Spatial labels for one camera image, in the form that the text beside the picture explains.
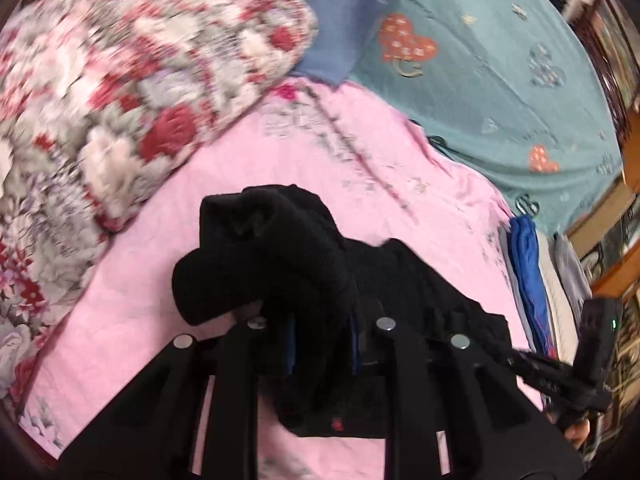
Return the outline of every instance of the gray folded garment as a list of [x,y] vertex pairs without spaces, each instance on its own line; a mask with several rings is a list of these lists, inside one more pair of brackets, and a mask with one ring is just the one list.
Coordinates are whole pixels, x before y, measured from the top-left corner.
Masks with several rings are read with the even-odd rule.
[[500,239],[500,248],[502,249],[502,256],[504,257],[504,263],[507,267],[509,281],[511,282],[511,290],[513,292],[513,299],[516,302],[516,309],[518,310],[518,316],[520,316],[524,335],[527,337],[529,349],[535,352],[536,347],[533,345],[533,332],[531,331],[531,326],[529,325],[529,320],[527,319],[527,314],[524,310],[524,303],[522,303],[518,279],[516,277],[516,273],[513,271],[513,265],[509,257],[509,243],[507,241],[507,227],[505,225],[498,227],[498,238]]
[[574,246],[565,234],[558,234],[556,237],[555,260],[562,288],[574,313],[575,327],[578,328],[582,317],[582,304],[584,300],[592,297],[591,287],[574,251]]

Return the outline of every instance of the stack of clothes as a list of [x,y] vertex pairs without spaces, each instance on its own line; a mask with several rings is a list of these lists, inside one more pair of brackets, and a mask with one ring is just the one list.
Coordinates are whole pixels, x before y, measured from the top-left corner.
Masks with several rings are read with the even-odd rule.
[[529,216],[498,230],[513,297],[531,350],[571,363],[589,283],[566,235],[548,240]]

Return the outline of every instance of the black garment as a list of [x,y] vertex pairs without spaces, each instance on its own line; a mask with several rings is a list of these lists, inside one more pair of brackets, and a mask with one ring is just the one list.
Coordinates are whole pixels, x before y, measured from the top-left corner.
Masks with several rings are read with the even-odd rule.
[[372,247],[343,238],[321,200],[296,186],[206,197],[200,248],[176,264],[172,286],[192,325],[255,300],[270,325],[294,317],[296,365],[272,387],[280,421],[298,434],[384,434],[384,417],[371,420],[384,412],[382,382],[354,377],[354,334],[364,327],[354,331],[353,319],[388,316],[432,338],[462,332],[485,349],[510,345],[502,316],[485,313],[399,240]]

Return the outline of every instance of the pink sheet with floral print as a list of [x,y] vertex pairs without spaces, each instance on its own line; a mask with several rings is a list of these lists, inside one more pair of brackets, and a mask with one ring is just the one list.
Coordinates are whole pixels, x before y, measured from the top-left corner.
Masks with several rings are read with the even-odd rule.
[[[333,92],[291,78],[203,147],[119,234],[36,375],[20,420],[52,455],[160,349],[182,332],[217,335],[229,317],[191,328],[171,274],[198,245],[203,197],[246,186],[297,184],[320,196],[346,237],[397,237],[485,310],[504,314],[527,347],[497,227],[510,213],[481,175],[439,155],[422,130],[371,92]],[[539,396],[532,394],[535,402]],[[383,442],[300,439],[260,405],[261,478],[381,479]]]
[[0,34],[0,400],[108,232],[310,45],[302,0],[41,0]]

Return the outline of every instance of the black cloth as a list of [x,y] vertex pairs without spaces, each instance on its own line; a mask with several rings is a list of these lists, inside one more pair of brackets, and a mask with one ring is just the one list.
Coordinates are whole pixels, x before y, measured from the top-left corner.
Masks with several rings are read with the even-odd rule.
[[383,436],[383,415],[372,420],[384,412],[383,383],[354,375],[363,329],[355,319],[388,316],[431,338],[462,332],[485,349],[510,345],[504,317],[485,313],[399,240],[372,247],[344,238],[322,201],[296,186],[206,197],[200,247],[176,264],[172,287],[192,325],[255,300],[270,325],[293,316],[296,364],[271,386],[280,421],[298,434]]

